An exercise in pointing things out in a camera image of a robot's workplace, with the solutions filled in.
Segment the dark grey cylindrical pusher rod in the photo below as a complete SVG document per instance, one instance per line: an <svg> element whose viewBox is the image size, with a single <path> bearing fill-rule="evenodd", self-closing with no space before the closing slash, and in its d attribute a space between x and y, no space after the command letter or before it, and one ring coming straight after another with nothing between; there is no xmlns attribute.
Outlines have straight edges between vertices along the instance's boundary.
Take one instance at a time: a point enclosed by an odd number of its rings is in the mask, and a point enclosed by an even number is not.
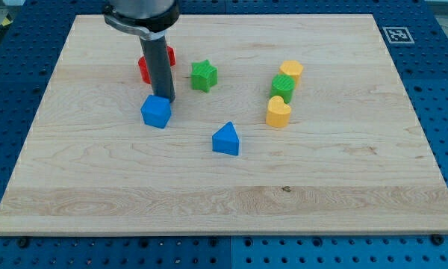
<svg viewBox="0 0 448 269"><path fill-rule="evenodd" d="M165 36L155 40L145 40L141 37L140 45L146 61L153 94L173 102L175 100L175 89Z"/></svg>

